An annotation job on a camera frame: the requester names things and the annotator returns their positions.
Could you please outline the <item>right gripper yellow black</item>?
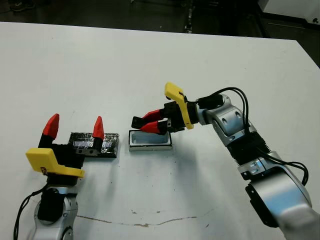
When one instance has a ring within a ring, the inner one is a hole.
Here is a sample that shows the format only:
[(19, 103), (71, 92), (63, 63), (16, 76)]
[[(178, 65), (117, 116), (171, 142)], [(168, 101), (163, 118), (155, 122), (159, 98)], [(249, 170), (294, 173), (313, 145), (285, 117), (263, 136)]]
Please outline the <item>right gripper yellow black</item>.
[(156, 109), (146, 113), (142, 119), (146, 123), (140, 130), (145, 133), (165, 135), (168, 129), (171, 132), (182, 131), (185, 128), (191, 130), (199, 123), (196, 102), (188, 101), (184, 91), (167, 82), (164, 87), (164, 95), (170, 102), (164, 104), (164, 109)]

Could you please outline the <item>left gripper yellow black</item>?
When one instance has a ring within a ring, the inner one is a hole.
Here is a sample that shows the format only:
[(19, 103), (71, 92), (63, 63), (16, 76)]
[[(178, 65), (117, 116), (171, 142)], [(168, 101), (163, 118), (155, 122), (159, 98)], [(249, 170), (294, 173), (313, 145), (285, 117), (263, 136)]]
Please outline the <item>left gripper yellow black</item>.
[[(85, 177), (82, 169), (85, 158), (70, 144), (52, 144), (59, 129), (60, 115), (55, 113), (46, 123), (37, 148), (30, 148), (26, 157), (35, 172), (47, 177), (49, 186), (75, 186), (78, 179)], [(93, 145), (95, 150), (101, 150), (105, 133), (101, 116), (93, 128)]]

